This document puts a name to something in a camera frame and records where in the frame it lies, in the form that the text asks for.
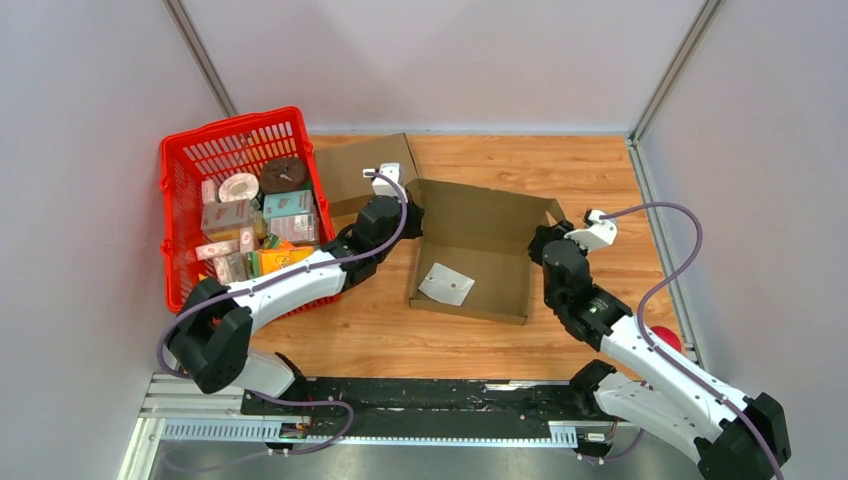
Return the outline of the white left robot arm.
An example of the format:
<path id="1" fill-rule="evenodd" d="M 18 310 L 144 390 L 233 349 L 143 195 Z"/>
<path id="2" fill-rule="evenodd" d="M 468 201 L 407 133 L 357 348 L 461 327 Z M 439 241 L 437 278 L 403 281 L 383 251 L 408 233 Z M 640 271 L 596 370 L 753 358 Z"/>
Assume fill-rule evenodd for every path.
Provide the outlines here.
<path id="1" fill-rule="evenodd" d="M 300 372 L 282 354 L 250 348 L 271 321 L 307 304 L 348 291 L 372 277 L 401 240 L 422 234 L 424 211 L 413 200 L 376 195 L 356 221 L 306 259 L 231 285 L 214 278 L 190 292 L 174 325 L 159 342 L 205 394 L 228 386 L 264 395 L 283 415 L 304 405 Z"/>

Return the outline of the clear plastic bag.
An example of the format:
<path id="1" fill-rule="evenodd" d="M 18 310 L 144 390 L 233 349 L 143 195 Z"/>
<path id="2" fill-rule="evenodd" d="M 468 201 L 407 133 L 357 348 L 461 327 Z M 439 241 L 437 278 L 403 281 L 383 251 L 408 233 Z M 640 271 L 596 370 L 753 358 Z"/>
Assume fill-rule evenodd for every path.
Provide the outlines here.
<path id="1" fill-rule="evenodd" d="M 418 285 L 418 291 L 435 302 L 462 306 L 474 285 L 473 278 L 435 262 Z"/>

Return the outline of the brown cardboard box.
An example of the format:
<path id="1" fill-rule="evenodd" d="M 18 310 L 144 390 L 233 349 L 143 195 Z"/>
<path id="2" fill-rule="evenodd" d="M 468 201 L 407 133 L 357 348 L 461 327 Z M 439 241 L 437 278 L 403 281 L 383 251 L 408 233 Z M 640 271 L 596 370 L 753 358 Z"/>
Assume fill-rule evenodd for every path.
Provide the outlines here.
<path id="1" fill-rule="evenodd" d="M 377 169 L 384 163 L 399 163 L 401 184 L 418 177 L 418 169 L 404 133 L 356 141 L 314 153 L 330 217 L 355 214 L 373 195 L 364 169 Z"/>

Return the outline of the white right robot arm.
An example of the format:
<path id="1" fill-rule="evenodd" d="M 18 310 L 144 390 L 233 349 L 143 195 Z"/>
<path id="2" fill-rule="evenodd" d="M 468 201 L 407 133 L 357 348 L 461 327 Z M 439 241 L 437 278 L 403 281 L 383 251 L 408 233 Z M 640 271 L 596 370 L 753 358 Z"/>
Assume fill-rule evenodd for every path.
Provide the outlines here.
<path id="1" fill-rule="evenodd" d="M 587 254 L 610 245 L 616 232 L 604 220 L 584 229 L 561 221 L 537 227 L 528 245 L 543 271 L 544 303 L 565 330 L 640 377 L 594 360 L 571 380 L 572 409 L 586 419 L 604 413 L 637 425 L 687 456 L 705 479 L 775 478 L 792 455 L 782 405 L 707 373 L 594 283 Z"/>

